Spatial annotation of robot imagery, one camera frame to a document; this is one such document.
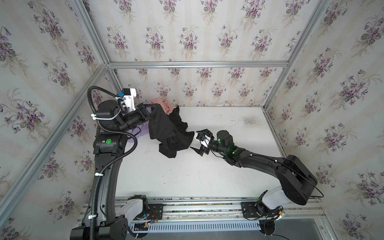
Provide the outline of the black cloth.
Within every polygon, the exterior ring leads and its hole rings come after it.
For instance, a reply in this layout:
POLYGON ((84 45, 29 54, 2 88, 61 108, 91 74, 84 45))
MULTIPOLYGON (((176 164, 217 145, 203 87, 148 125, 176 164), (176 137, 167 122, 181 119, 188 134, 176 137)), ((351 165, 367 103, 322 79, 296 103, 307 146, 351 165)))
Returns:
POLYGON ((170 115, 166 115, 160 106, 151 111, 149 120, 149 134, 152 140, 158 140, 159 152, 167 158, 175 158, 178 151, 190 147, 195 133, 187 131, 188 124, 180 117, 180 107, 174 108, 170 115))

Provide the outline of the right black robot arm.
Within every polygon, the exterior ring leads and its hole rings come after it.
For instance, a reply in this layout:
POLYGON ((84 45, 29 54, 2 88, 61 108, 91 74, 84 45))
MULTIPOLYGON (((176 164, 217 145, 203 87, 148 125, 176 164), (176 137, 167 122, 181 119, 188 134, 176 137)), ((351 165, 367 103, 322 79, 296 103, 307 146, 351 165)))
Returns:
POLYGON ((252 207, 243 208, 245 218, 277 219, 285 204, 305 206, 317 188, 317 179, 296 156, 274 158, 250 152, 236 146, 232 135, 225 130, 216 136, 207 129, 201 130, 196 139, 200 147, 193 150, 200 156, 213 153, 231 166, 253 169, 279 180, 280 186, 264 191, 252 207))

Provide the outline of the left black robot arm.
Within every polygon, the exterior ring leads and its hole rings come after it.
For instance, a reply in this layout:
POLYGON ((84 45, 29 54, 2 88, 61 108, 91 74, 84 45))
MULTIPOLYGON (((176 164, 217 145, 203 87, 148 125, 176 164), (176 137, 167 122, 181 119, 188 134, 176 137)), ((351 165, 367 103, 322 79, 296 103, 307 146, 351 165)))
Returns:
POLYGON ((91 197, 79 227, 72 229, 71 240, 124 240, 128 235, 138 239, 130 223, 136 217, 146 217, 150 211, 145 195, 128 199, 123 210, 116 214, 115 196, 118 174, 123 158, 138 146, 137 137, 130 133, 148 122, 158 104, 135 105, 136 89, 122 89, 113 94, 101 87, 91 86, 87 98, 92 119, 97 122, 93 143, 95 173, 91 197))

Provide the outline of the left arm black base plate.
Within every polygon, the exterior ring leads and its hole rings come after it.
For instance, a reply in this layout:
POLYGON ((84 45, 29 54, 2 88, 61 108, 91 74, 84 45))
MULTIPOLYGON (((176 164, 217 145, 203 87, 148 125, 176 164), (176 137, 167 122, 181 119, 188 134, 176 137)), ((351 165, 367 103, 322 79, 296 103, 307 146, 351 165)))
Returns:
POLYGON ((163 219, 163 204, 149 204, 149 210, 146 214, 138 215, 134 218, 137 221, 162 220, 163 219))

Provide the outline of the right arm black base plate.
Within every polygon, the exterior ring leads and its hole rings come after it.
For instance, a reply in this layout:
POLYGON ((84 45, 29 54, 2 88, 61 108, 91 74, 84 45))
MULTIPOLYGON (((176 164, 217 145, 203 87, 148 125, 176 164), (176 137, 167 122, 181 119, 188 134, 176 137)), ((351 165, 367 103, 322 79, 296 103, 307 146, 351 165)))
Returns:
POLYGON ((262 218, 262 217, 275 217, 283 211, 282 206, 275 209, 269 209, 264 203, 256 202, 241 202, 242 212, 244 218, 262 218))

